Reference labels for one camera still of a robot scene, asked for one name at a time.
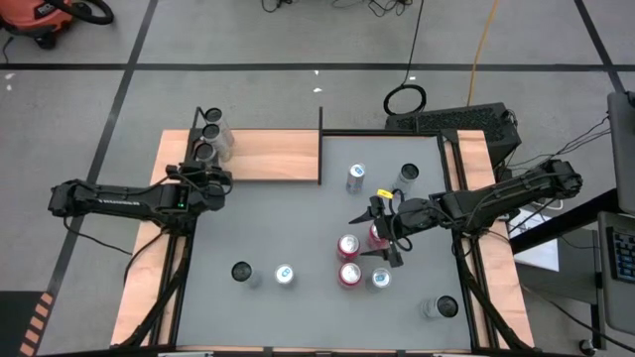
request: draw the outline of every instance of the white paper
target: white paper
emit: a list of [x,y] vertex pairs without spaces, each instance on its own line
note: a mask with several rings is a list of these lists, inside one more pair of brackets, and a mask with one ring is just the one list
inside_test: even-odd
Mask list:
[[[522,222],[533,213],[534,212],[532,211],[521,209],[520,214],[509,222],[509,227],[515,227],[518,223]],[[545,221],[550,219],[550,217],[544,217]],[[540,214],[537,214],[530,218],[522,226],[518,227],[518,229],[510,233],[510,238],[514,239],[515,236],[542,223],[543,217]],[[514,256],[514,260],[518,263],[558,272],[560,270],[560,262],[558,260],[558,241],[554,239],[522,253],[518,253]]]

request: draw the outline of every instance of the keyboard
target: keyboard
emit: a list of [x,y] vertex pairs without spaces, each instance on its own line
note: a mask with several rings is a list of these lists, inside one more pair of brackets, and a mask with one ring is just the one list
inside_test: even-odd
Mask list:
[[613,279],[635,284],[635,235],[608,228],[609,259]]
[[419,129],[420,132],[438,129],[482,130],[489,142],[505,137],[503,127],[508,124],[503,115],[502,104],[486,104],[473,107],[435,110],[389,117],[393,128],[402,130]]

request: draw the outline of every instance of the soda can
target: soda can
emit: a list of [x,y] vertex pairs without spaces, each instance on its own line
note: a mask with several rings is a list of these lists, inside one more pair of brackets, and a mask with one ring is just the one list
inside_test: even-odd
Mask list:
[[368,246],[372,250],[388,248],[388,240],[379,236],[375,223],[373,223],[368,230]]
[[348,180],[346,181],[346,190],[348,193],[358,193],[364,183],[366,168],[364,164],[354,164],[348,169]]
[[355,259],[359,250],[359,239],[352,234],[345,234],[337,241],[337,255],[344,262]]
[[208,169],[218,165],[218,152],[207,143],[202,143],[196,147],[194,158],[198,162],[204,163]]
[[404,194],[408,193],[415,179],[419,177],[419,169],[415,164],[405,164],[399,170],[399,174],[393,183],[392,189],[400,189]]
[[424,317],[455,317],[458,313],[458,303],[453,297],[442,296],[428,298],[421,303],[421,314]]
[[289,264],[282,264],[276,268],[276,282],[283,287],[290,287],[295,281],[294,269]]
[[366,279],[366,289],[372,293],[379,293],[390,286],[393,277],[386,268],[377,268]]
[[354,288],[361,282],[361,269],[355,263],[346,263],[339,268],[337,279],[344,288]]
[[234,135],[231,133],[227,121],[222,116],[222,111],[218,108],[210,108],[205,112],[203,118],[207,124],[216,124],[220,128],[220,133],[225,138],[225,141],[229,146],[234,145]]
[[231,159],[231,147],[225,138],[220,134],[220,128],[216,124],[207,124],[202,128],[201,140],[211,145],[224,162]]
[[246,262],[238,262],[231,268],[231,278],[238,283],[242,283],[249,288],[260,286],[262,277]]

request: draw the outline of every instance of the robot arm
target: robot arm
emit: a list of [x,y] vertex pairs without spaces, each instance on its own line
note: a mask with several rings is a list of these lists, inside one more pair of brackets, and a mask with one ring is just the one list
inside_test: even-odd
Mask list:
[[[222,186],[231,185],[231,173],[206,170],[202,163],[166,167],[167,177],[149,187],[88,183],[73,179],[53,187],[49,211],[56,217],[100,213],[150,220],[173,234],[184,234],[203,212],[225,204]],[[179,182],[163,183],[167,179]]]
[[582,179],[568,162],[549,160],[528,172],[478,190],[432,194],[429,199],[403,201],[398,211],[384,214],[383,199],[370,198],[366,213],[352,220],[374,220],[380,237],[389,241],[388,249],[364,253],[379,255],[391,267],[403,265],[395,242],[403,237],[437,226],[462,233],[479,234],[497,217],[539,198],[571,198],[579,193]]

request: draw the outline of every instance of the can lid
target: can lid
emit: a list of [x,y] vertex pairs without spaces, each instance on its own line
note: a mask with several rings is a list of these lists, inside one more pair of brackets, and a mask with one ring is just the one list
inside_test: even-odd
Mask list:
[[415,164],[405,164],[401,167],[401,175],[404,179],[416,179],[419,177],[419,169]]
[[355,284],[361,280],[361,270],[355,263],[346,263],[339,269],[339,276],[347,284]]
[[443,296],[437,300],[439,313],[445,317],[455,317],[458,313],[458,303],[453,297]]
[[377,268],[372,275],[373,285],[377,288],[388,288],[392,281],[392,276],[386,268]]
[[245,262],[238,262],[231,268],[231,278],[236,282],[245,282],[251,277],[251,266]]
[[359,249],[359,239],[352,234],[345,234],[339,238],[339,249],[344,253],[354,253]]
[[202,162],[208,162],[209,160],[213,159],[215,155],[216,151],[211,145],[207,143],[198,145],[196,147],[196,150],[194,151],[194,156],[196,157],[196,159]]
[[280,284],[288,284],[294,279],[294,270],[289,264],[276,268],[276,280]]
[[202,128],[203,138],[213,139],[220,134],[220,128],[216,124],[207,124]]
[[222,111],[218,108],[210,108],[205,112],[205,121],[214,123],[222,117]]
[[364,173],[366,172],[363,164],[355,164],[350,167],[349,171],[350,171],[350,174],[356,178],[363,177]]

